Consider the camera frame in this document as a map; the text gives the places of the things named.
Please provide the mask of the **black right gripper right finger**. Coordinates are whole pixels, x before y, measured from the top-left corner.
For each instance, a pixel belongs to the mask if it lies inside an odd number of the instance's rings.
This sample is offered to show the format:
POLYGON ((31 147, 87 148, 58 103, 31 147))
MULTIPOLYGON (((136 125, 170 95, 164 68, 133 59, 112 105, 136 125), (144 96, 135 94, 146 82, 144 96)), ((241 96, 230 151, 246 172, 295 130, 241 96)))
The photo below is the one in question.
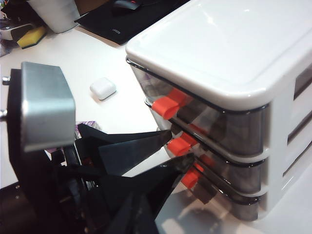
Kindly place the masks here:
POLYGON ((192 167, 193 154, 178 156, 134 177, 106 176, 103 193, 111 215, 106 234, 157 234, 155 219, 192 167))

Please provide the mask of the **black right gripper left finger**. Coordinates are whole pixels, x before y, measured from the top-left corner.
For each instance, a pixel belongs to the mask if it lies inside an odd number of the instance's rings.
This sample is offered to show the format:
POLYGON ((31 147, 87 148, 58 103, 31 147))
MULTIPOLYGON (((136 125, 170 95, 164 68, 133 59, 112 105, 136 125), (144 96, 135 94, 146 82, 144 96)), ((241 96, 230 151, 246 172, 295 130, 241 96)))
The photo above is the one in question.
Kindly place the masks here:
POLYGON ((121 176, 159 151, 169 140, 169 130, 134 134, 107 134, 86 124, 78 124, 81 138, 76 147, 82 164, 105 175, 121 176))

